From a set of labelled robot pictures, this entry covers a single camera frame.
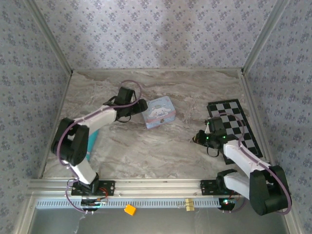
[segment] metal bracket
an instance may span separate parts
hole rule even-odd
[[[200,181],[201,194],[207,195],[237,195],[234,191],[222,191],[219,189],[215,179],[204,179]]]
[[[107,191],[108,196],[114,196],[115,181],[114,180],[100,180],[98,182],[99,188],[104,188]],[[88,190],[84,190],[78,182],[75,182],[72,186],[72,196],[105,196],[105,192],[98,189],[95,193]]]

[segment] marble surface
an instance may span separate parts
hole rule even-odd
[[[90,164],[101,178],[214,178],[226,166],[222,156],[209,157],[206,148],[192,142],[205,129],[207,104],[238,98],[249,116],[239,79],[216,71],[90,71],[74,73],[61,117],[91,112],[118,92],[121,81],[142,84],[146,100],[169,96],[175,121],[147,130],[141,114],[128,123],[115,122],[100,129]],[[128,87],[138,89],[133,84]],[[49,154],[43,177],[71,177],[55,155]]]

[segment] blue patterned wall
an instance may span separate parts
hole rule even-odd
[[[68,77],[22,0],[0,3],[0,233],[11,233]]]
[[[242,67],[276,0],[36,0],[73,69]]]
[[[248,74],[272,149],[312,233],[312,2],[291,0]]]

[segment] chessboard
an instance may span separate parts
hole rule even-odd
[[[209,102],[207,106],[209,116],[215,117],[220,113],[230,113],[236,115],[243,123],[245,130],[242,144],[251,151],[257,157],[263,157],[259,145],[254,137],[254,134],[250,128],[244,111],[238,101],[238,99]],[[236,137],[242,136],[243,128],[241,123],[235,119],[234,116],[221,116],[223,126],[226,129],[227,135],[234,134]],[[234,163],[231,159],[224,157],[225,164]]]

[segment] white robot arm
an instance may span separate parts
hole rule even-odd
[[[245,175],[234,169],[218,173],[216,183],[220,193],[237,192],[250,200],[253,209],[264,215],[291,206],[290,192],[283,169],[257,158],[237,137],[227,135],[221,117],[207,121],[205,131],[193,138],[195,143],[218,149],[234,161]]]
[[[99,183],[98,174],[85,158],[89,136],[104,125],[111,124],[121,117],[130,117],[147,110],[145,100],[140,99],[133,103],[131,102],[133,97],[136,99],[134,90],[121,87],[116,97],[111,98],[96,111],[77,119],[64,118],[61,120],[51,145],[51,151],[57,155],[59,147],[61,163],[72,169],[79,178],[81,189],[85,192],[94,194],[98,190]]]

